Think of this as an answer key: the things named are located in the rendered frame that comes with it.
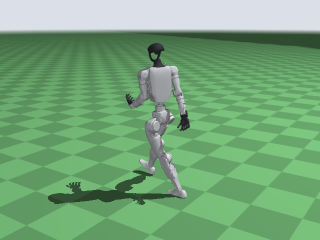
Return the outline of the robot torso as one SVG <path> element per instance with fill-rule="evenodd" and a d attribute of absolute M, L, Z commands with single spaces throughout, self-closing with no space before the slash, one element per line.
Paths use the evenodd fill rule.
<path fill-rule="evenodd" d="M 172 93 L 172 71 L 166 63 L 164 63 L 165 67 L 153 67 L 153 65 L 146 68 L 149 69 L 149 75 L 146 79 L 147 93 L 151 102 L 156 102 L 152 117 L 157 117 L 159 124 L 164 125 L 170 120 L 170 111 L 166 109 L 163 102 L 169 101 Z"/>

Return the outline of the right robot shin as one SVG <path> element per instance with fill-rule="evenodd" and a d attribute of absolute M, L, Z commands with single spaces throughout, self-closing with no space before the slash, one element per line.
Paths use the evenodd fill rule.
<path fill-rule="evenodd" d="M 163 141 L 164 146 L 165 146 L 165 142 L 164 142 L 163 139 L 162 139 L 162 141 Z M 155 152 L 153 151 L 152 147 L 151 147 L 151 149 L 150 149 L 150 153 L 149 153 L 149 154 L 150 154 L 150 156 L 149 156 L 148 166 L 151 168 L 151 167 L 154 165 L 156 159 L 158 159 L 158 157 L 156 156 L 156 154 L 155 154 Z"/>

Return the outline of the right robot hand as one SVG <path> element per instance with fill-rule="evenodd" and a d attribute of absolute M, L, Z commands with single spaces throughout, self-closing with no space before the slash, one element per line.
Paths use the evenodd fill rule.
<path fill-rule="evenodd" d="M 177 128 L 179 128 L 180 125 L 181 125 L 180 131 L 184 131 L 184 130 L 187 130 L 188 128 L 190 128 L 189 119 L 187 118 L 187 117 L 188 117 L 188 112 L 187 112 L 187 110 L 185 110 L 185 114 L 180 115 L 180 117 L 181 117 L 181 120 L 180 120 L 181 122 L 180 122 L 180 124 L 177 126 Z"/>

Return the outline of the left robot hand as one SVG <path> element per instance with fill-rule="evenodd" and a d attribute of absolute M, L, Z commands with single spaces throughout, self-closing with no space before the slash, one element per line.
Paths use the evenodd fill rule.
<path fill-rule="evenodd" d="M 126 100 L 127 100 L 127 102 L 128 102 L 128 105 L 129 105 L 129 104 L 131 105 L 134 100 L 132 100 L 133 97 L 130 99 L 131 95 L 130 95 L 130 96 L 129 96 L 129 95 L 130 95 L 130 94 L 126 94 Z M 129 98 L 128 98 L 128 97 L 129 97 Z"/>

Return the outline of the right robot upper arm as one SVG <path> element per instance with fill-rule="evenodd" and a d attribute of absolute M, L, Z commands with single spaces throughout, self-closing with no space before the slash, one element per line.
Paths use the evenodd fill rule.
<path fill-rule="evenodd" d="M 173 96 L 174 97 L 178 97 L 182 95 L 181 92 L 181 88 L 180 88 L 180 80 L 179 80 L 179 71 L 178 68 L 176 66 L 169 66 L 171 69 L 171 81 L 172 81 L 172 85 L 174 87 L 174 90 L 172 90 L 173 92 Z"/>

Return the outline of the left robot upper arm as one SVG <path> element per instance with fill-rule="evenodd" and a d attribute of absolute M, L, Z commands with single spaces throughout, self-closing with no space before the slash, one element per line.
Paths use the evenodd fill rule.
<path fill-rule="evenodd" d="M 143 101 L 148 100 L 150 97 L 148 94 L 148 84 L 147 84 L 148 76 L 149 76 L 149 69 L 142 69 L 137 73 L 139 89 L 141 91 L 140 94 L 142 94 L 143 96 Z"/>

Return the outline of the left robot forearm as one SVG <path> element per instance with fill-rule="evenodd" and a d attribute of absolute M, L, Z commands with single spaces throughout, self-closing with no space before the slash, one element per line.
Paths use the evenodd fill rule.
<path fill-rule="evenodd" d="M 132 104 L 129 104 L 129 106 L 134 109 L 134 108 L 138 108 L 140 105 L 142 105 L 145 101 L 143 101 L 143 95 L 139 94 L 139 96 L 137 97 L 137 99 L 135 101 L 133 101 Z"/>

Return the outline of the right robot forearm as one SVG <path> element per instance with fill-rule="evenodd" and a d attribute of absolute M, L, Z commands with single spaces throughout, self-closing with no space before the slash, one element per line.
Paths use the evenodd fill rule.
<path fill-rule="evenodd" d="M 181 95 L 176 98 L 176 101 L 178 103 L 178 109 L 180 110 L 180 114 L 181 115 L 186 114 L 187 107 L 185 105 L 184 95 L 182 90 L 181 90 Z"/>

